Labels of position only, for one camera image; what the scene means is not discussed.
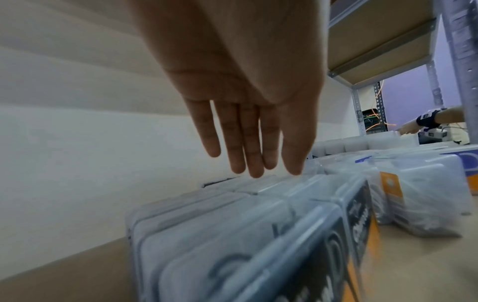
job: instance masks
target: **purple wall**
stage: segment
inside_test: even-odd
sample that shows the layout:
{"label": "purple wall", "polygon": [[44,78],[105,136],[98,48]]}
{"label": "purple wall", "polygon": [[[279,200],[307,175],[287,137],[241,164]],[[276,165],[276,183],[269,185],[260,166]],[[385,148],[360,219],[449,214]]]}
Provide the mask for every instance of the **purple wall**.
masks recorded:
{"label": "purple wall", "polygon": [[[434,60],[444,106],[460,105],[455,72],[441,20]],[[427,110],[435,108],[426,66],[386,79],[382,96],[387,122],[397,124],[389,126],[390,130],[395,130]]]}

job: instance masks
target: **finger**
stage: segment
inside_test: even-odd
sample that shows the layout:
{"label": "finger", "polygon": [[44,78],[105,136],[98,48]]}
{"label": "finger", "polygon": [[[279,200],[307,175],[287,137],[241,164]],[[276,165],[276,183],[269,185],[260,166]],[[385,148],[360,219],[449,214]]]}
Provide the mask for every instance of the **finger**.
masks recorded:
{"label": "finger", "polygon": [[191,101],[184,99],[186,107],[196,127],[206,152],[211,157],[221,154],[218,134],[214,126],[213,112],[209,101]]}
{"label": "finger", "polygon": [[249,174],[259,178],[264,174],[259,140],[259,108],[255,105],[239,105],[239,120]]}
{"label": "finger", "polygon": [[274,169],[279,160],[279,118],[275,106],[259,109],[260,132],[262,135],[262,160],[268,170]]}
{"label": "finger", "polygon": [[245,161],[242,150],[242,132],[239,124],[239,105],[214,101],[214,106],[223,130],[231,170],[240,174],[245,171]]}
{"label": "finger", "polygon": [[304,87],[289,100],[277,106],[280,129],[283,133],[282,160],[290,174],[299,175],[312,149],[317,133],[317,105],[320,81]]}

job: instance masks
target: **hand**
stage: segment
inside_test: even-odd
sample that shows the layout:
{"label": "hand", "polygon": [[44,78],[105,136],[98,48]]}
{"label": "hand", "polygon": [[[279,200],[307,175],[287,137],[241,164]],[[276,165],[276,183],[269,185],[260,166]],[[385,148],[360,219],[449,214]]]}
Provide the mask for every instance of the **hand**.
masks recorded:
{"label": "hand", "polygon": [[273,169],[282,131],[284,165],[301,173],[316,136],[330,1],[127,1],[210,156],[221,153],[212,100],[233,172]]}
{"label": "hand", "polygon": [[419,126],[416,120],[411,120],[408,123],[401,126],[400,129],[398,129],[398,132],[400,133],[400,135],[408,134],[408,133],[415,134],[418,131],[420,131],[421,128],[423,127]]}

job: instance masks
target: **palm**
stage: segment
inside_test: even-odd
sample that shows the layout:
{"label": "palm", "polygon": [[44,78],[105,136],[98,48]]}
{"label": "palm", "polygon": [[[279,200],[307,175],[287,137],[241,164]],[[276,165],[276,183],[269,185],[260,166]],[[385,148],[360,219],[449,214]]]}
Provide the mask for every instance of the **palm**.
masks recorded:
{"label": "palm", "polygon": [[[313,28],[316,22],[302,19],[304,14],[312,20],[317,16],[299,5],[286,7],[275,19],[269,15],[272,20],[264,25],[257,19],[262,7],[249,3],[256,14],[246,7],[241,15],[242,6],[248,5],[243,1],[135,0],[132,4],[151,50],[183,96],[208,154],[221,153],[212,100],[234,172],[242,173],[246,162],[253,177],[260,177],[264,168],[274,168],[282,130],[282,158],[291,173],[299,174],[315,138],[323,80],[323,41]],[[303,30],[290,32],[282,24],[284,16]]]}

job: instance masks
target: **black wristband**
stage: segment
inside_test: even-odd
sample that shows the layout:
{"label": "black wristband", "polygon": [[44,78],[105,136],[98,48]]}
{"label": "black wristband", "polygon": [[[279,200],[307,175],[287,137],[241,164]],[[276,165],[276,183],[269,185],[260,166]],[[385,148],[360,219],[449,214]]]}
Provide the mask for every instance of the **black wristband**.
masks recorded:
{"label": "black wristband", "polygon": [[417,118],[416,122],[419,126],[426,127],[426,128],[429,128],[429,129],[438,128],[440,126],[440,124],[435,122],[435,116],[437,115],[437,113],[439,113],[440,111],[443,111],[445,109],[446,108],[442,108],[442,109],[434,110],[432,112],[427,112],[424,115],[419,116]]}

